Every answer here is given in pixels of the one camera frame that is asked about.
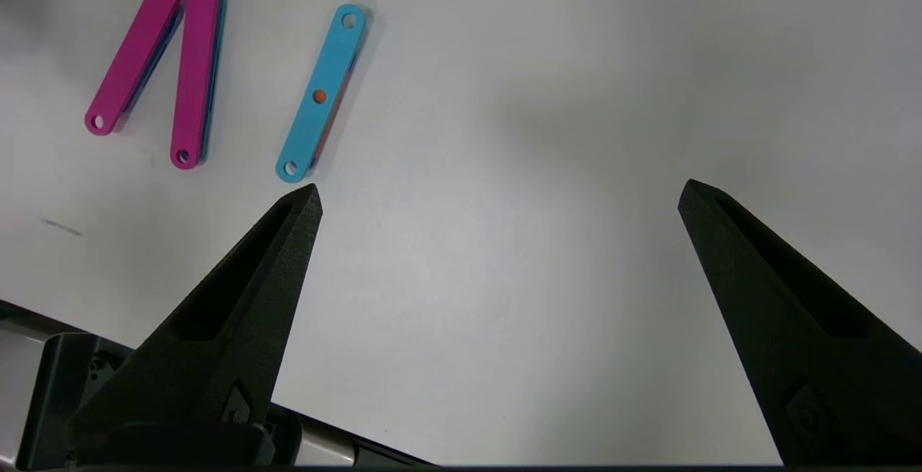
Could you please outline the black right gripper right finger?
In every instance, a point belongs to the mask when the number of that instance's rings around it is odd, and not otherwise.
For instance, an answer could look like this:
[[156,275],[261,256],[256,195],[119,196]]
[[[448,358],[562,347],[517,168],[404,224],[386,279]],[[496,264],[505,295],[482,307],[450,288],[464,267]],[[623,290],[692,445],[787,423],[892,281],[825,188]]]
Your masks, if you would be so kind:
[[917,468],[920,352],[717,187],[679,215],[782,462]]

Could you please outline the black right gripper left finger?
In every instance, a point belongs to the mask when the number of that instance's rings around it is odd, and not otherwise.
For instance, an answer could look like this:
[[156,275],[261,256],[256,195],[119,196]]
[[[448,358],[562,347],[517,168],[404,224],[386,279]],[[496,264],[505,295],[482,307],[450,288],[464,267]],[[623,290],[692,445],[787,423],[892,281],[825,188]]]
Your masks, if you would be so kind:
[[323,208],[278,199],[71,417],[75,469],[269,465],[266,427]]

